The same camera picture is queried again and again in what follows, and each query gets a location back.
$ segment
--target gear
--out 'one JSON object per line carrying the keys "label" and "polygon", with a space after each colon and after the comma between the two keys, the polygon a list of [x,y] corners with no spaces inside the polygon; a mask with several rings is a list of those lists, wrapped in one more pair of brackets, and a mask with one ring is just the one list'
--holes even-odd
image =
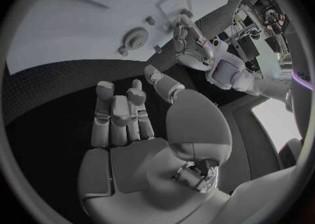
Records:
{"label": "gear", "polygon": [[127,50],[138,49],[145,44],[148,36],[148,31],[142,27],[132,29],[123,39],[124,46]]}

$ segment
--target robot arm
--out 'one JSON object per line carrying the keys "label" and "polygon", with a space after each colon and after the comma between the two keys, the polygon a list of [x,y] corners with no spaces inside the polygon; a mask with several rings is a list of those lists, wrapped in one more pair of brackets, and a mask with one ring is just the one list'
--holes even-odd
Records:
{"label": "robot arm", "polygon": [[[201,47],[199,51],[187,48],[188,31]],[[211,43],[186,14],[181,14],[174,27],[174,49],[179,62],[187,67],[205,71],[206,79],[221,89],[231,89],[264,95],[286,103],[290,110],[290,81],[264,77],[249,72],[245,63],[227,52],[228,44],[215,38]]]}

